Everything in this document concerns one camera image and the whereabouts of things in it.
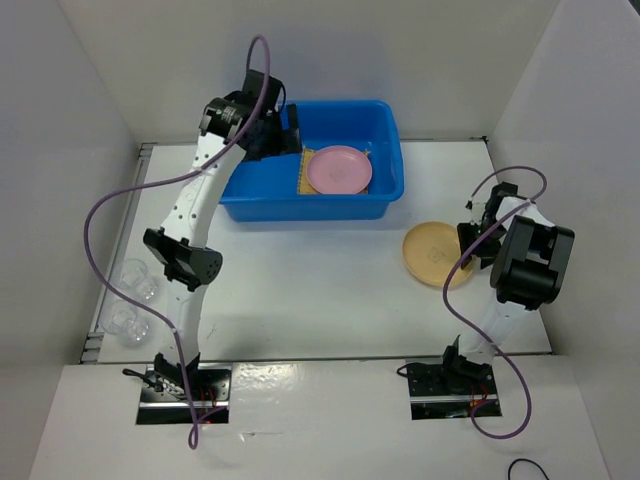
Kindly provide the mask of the tan plastic plate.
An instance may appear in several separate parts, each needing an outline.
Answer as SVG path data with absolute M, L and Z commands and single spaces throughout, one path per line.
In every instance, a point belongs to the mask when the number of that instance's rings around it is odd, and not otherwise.
M 431 287 L 444 286 L 460 256 L 456 228 L 439 221 L 413 226 L 402 242 L 405 267 L 414 278 Z

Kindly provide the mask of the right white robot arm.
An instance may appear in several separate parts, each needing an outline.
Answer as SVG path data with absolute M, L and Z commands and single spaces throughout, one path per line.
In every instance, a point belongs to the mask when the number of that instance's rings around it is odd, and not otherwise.
M 445 349 L 438 381 L 450 393 L 463 391 L 489 374 L 496 349 L 528 313 L 557 298 L 564 281 L 575 234 L 557 226 L 537 205 L 518 194 L 518 186 L 501 182 L 488 201 L 466 208 L 474 219 L 457 225 L 460 267 L 489 267 L 493 296 L 479 329 L 456 338 Z

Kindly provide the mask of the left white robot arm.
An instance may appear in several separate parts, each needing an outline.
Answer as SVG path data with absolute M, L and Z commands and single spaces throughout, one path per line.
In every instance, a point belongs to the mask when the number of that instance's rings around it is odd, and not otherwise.
M 176 399 L 199 387 L 198 329 L 206 289 L 219 274 L 223 257 L 207 245 L 215 210 L 235 169 L 243 161 L 298 153 L 302 149 L 297 108 L 286 105 L 284 84 L 248 70 L 240 90 L 215 98 L 199 125 L 191 178 L 144 245 L 162 264 L 169 282 L 170 337 L 154 359 L 163 387 Z

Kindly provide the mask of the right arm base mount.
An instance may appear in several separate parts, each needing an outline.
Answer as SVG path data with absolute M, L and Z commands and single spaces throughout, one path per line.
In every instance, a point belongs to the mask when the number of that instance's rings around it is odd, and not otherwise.
M 489 367 L 481 379 L 446 370 L 441 363 L 410 361 L 396 369 L 407 384 L 411 419 L 445 420 L 500 417 L 498 390 Z

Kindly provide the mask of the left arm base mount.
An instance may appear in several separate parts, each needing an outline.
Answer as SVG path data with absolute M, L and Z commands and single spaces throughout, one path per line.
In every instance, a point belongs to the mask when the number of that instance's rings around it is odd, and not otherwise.
M 136 423 L 138 425 L 190 424 L 191 413 L 184 392 L 161 380 L 151 365 L 143 370 L 123 368 L 122 374 L 142 382 Z M 204 363 L 195 380 L 192 398 L 196 417 L 204 424 L 229 420 L 232 366 Z

